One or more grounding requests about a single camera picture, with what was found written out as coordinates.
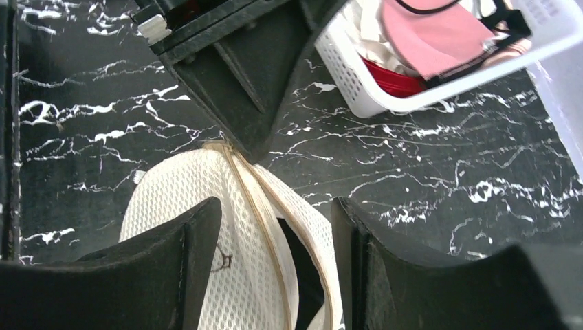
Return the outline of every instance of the black marble surface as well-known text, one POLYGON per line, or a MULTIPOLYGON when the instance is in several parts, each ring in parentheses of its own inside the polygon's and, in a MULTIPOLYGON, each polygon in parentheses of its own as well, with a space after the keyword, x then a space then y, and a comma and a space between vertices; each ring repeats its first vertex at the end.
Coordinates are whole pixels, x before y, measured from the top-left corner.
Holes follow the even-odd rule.
MULTIPOLYGON (((77 1, 21 2, 26 265, 116 243, 134 175, 221 135, 138 36, 130 1, 77 1)), ((349 196, 468 259, 512 242, 583 243, 583 183, 526 72, 427 111, 359 119, 317 54, 302 70, 263 165, 325 215, 349 196)))

